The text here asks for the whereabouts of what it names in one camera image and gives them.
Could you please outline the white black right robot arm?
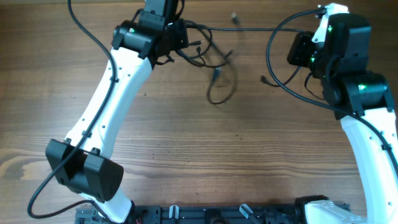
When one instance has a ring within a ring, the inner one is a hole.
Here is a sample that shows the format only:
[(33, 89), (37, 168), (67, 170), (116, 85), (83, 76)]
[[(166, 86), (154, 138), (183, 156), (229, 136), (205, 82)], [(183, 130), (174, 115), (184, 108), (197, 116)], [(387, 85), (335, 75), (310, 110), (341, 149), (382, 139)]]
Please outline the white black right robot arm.
[(321, 81), (353, 148), (363, 183), (367, 223), (397, 223), (397, 132), (387, 79), (367, 70), (371, 26), (336, 3), (320, 6), (316, 32), (298, 34), (287, 61)]

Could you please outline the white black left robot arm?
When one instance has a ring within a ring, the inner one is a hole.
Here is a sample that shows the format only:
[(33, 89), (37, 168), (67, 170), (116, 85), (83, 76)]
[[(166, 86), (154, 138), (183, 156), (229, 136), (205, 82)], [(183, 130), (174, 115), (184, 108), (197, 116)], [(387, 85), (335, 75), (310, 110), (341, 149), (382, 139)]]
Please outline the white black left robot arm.
[(51, 177), (92, 204), (107, 223), (126, 223), (133, 202), (120, 188), (124, 174), (113, 162), (116, 136), (142, 84), (160, 57), (188, 46), (181, 1), (147, 0), (114, 30), (107, 69), (86, 110), (63, 141), (51, 140)]

